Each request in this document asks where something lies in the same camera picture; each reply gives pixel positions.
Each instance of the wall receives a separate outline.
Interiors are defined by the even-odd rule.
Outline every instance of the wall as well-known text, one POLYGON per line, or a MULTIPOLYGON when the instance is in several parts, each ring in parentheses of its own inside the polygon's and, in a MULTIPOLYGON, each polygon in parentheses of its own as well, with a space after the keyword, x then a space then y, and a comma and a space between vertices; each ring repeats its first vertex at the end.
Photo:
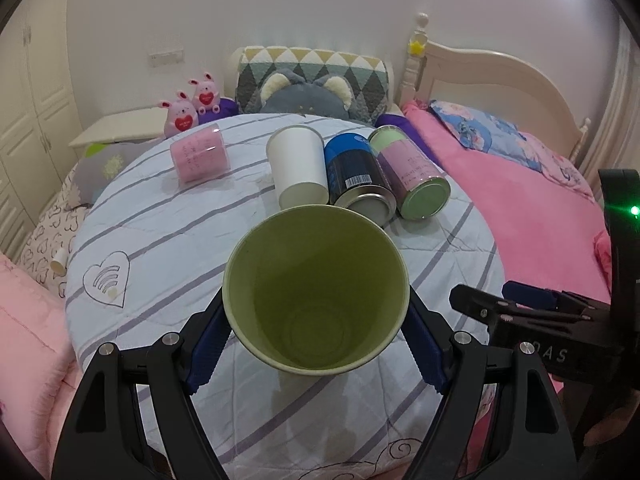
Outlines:
POLYGON ((433 41, 507 52, 537 66, 577 122, 597 126, 615 62, 608 0, 68 0, 68 53, 83 126, 155 104, 204 69, 222 81, 246 44, 289 44, 390 56, 396 73, 416 12, 433 41), (185 63, 150 68, 146 54, 183 47, 185 63))

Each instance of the striped tablecloth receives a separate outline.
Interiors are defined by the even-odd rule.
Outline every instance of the striped tablecloth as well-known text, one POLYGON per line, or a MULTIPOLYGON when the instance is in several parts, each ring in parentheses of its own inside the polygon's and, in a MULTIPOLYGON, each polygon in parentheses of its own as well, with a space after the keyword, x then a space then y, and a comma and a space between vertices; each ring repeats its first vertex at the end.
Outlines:
MULTIPOLYGON (((82 368, 103 342, 144 346, 206 308, 235 244, 278 211, 265 154, 270 134, 299 123, 325 139, 372 129, 314 116, 241 115, 219 122, 229 176, 181 189, 168 152, 180 134, 109 185, 87 215, 68 266, 66 315, 82 368), (123 293, 112 298, 113 287, 123 293)), ((427 306, 486 342, 483 326, 450 308, 449 291, 467 283, 500 294, 504 271, 482 215, 447 178, 451 199, 441 212, 423 222, 395 219, 386 232, 427 306)), ((140 399, 147 438, 162 449, 147 387, 140 387, 140 399)), ((366 478, 397 466, 417 450, 438 402, 401 333, 369 364, 319 380, 279 374, 232 335, 212 380, 193 397, 231 478, 259 480, 366 478)))

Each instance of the blue gripper pad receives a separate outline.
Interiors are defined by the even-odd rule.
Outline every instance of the blue gripper pad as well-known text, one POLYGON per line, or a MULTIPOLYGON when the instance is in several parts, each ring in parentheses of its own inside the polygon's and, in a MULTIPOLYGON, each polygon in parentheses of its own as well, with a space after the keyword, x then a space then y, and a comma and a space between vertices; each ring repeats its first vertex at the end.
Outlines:
POLYGON ((188 395, 192 396, 200 386, 210 381, 230 333, 231 327, 221 304, 193 349, 191 370, 184 381, 188 395))
POLYGON ((432 384, 441 394, 447 385, 447 377, 442 370, 442 352, 411 303, 402 323, 402 334, 418 365, 422 380, 432 384))
POLYGON ((556 309, 556 297, 548 288, 539 288, 520 282, 506 282, 502 286, 502 297, 536 310, 556 309))

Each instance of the hand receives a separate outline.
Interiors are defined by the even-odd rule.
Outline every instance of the hand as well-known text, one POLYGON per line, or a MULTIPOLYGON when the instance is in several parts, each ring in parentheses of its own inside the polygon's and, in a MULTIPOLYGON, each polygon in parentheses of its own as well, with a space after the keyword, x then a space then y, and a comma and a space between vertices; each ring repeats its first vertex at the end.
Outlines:
POLYGON ((597 446, 620 436, 626 430, 631 418, 640 404, 640 392, 632 390, 630 395, 603 420, 591 428, 584 436, 585 446, 597 446))

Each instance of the gray plush toy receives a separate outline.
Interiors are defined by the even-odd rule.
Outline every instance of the gray plush toy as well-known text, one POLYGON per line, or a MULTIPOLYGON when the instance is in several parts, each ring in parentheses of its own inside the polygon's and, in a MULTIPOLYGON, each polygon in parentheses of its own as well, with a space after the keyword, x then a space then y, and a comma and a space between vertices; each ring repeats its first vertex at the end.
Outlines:
POLYGON ((271 74, 260 89, 261 112, 265 114, 309 114, 349 119, 353 90, 339 75, 325 75, 312 83, 291 70, 271 74))

